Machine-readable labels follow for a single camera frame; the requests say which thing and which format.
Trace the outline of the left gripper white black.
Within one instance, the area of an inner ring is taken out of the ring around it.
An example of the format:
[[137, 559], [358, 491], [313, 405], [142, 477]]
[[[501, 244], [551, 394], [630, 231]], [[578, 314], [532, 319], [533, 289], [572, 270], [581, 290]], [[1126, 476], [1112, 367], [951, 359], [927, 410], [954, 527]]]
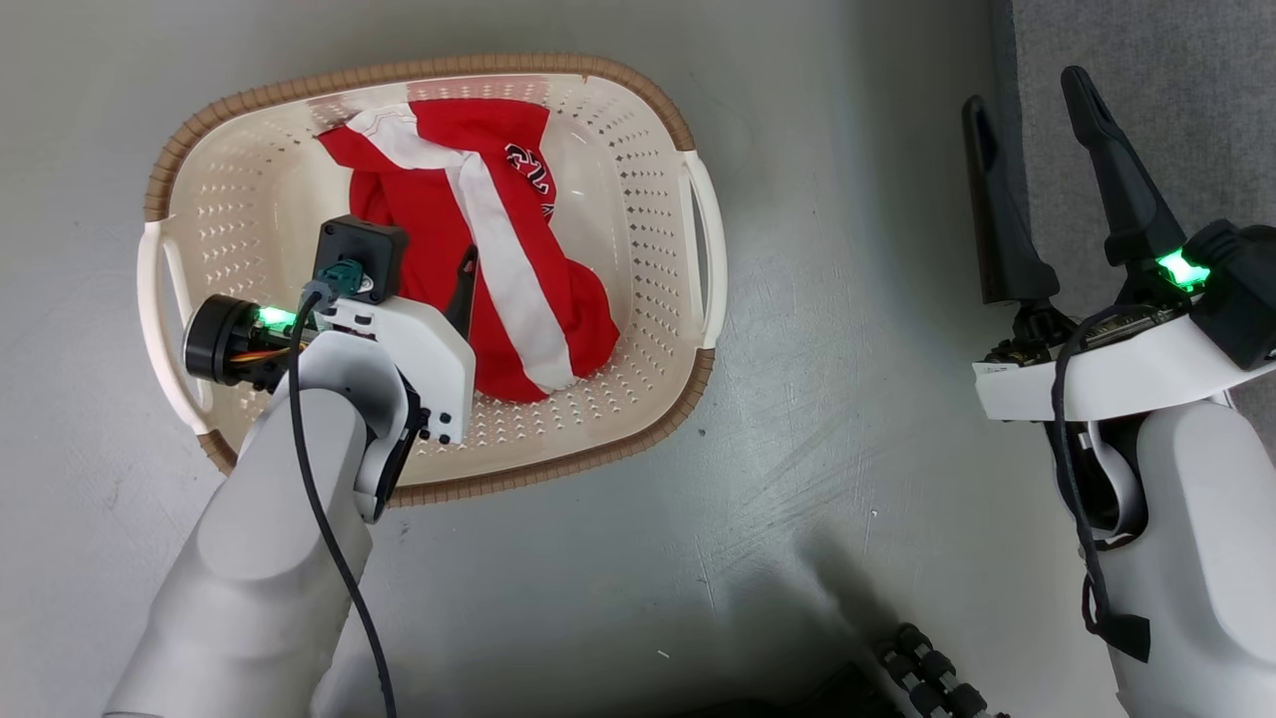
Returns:
[[191, 380], [274, 394], [290, 358], [319, 347], [336, 349], [337, 335], [356, 349], [384, 356], [419, 397], [421, 432], [441, 445], [459, 445], [473, 417], [476, 355], [470, 346], [478, 281], [478, 247], [470, 245], [444, 312], [410, 298], [364, 304], [322, 298], [306, 315], [246, 298], [211, 295], [188, 319], [182, 363]]

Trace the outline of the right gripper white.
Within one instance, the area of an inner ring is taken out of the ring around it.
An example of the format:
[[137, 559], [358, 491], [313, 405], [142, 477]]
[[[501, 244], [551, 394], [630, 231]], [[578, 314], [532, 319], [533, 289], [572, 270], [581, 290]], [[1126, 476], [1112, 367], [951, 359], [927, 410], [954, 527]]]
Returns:
[[[1088, 150], [1109, 235], [1108, 264], [1159, 260], [1185, 245], [1134, 145], [1113, 117], [1085, 68], [1062, 70], [1062, 91], [1076, 140]], [[1054, 269], [1031, 240], [1009, 191], [1008, 159], [990, 114], [975, 94], [961, 111], [975, 244], [984, 304], [1039, 304], [1062, 291]], [[1276, 371], [1276, 358], [1244, 371], [1191, 318], [1175, 318], [1116, 344], [1071, 358], [1065, 420], [1097, 422], [1183, 406], [1222, 394]], [[1049, 422], [1057, 365], [972, 363], [989, 420]]]

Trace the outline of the red garment with black lettering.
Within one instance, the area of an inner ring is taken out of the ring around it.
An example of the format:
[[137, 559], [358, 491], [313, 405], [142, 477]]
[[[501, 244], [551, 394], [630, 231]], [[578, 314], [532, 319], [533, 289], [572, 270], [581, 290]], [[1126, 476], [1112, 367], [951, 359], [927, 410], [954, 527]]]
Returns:
[[601, 278], [551, 226], [559, 190], [541, 150], [547, 108], [434, 99], [362, 111], [319, 136], [350, 170], [351, 212], [410, 236], [401, 295], [444, 310], [476, 253], [475, 386], [537, 403], [605, 369], [620, 332]]

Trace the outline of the grey fabric sofa seat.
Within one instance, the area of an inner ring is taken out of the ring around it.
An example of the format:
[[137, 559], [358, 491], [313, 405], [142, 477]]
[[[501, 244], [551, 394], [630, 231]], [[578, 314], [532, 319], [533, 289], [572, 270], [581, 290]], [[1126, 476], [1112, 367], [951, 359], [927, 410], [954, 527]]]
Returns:
[[1276, 227], [1276, 0], [990, 0], [1012, 193], [1058, 306], [1116, 298], [1108, 222], [1062, 92], [1085, 68], [1185, 232]]

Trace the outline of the cream laundry basket brown rim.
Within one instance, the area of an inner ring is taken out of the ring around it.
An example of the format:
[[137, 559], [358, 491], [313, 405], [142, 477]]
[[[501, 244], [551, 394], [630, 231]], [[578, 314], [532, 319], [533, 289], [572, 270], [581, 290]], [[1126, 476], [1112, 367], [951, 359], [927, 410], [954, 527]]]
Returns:
[[347, 170], [316, 142], [399, 102], [514, 99], [547, 108], [553, 228], [604, 282], [621, 337], [602, 371], [532, 404], [478, 397], [463, 443], [420, 444], [392, 505], [544, 483], [642, 453], [690, 418], [729, 309], [729, 242], [688, 124], [642, 73], [605, 57], [486, 54], [337, 70], [231, 94], [160, 150], [145, 193], [137, 297], [165, 398], [221, 472], [267, 397], [194, 380], [165, 332], [211, 295], [290, 309], [320, 223], [348, 212]]

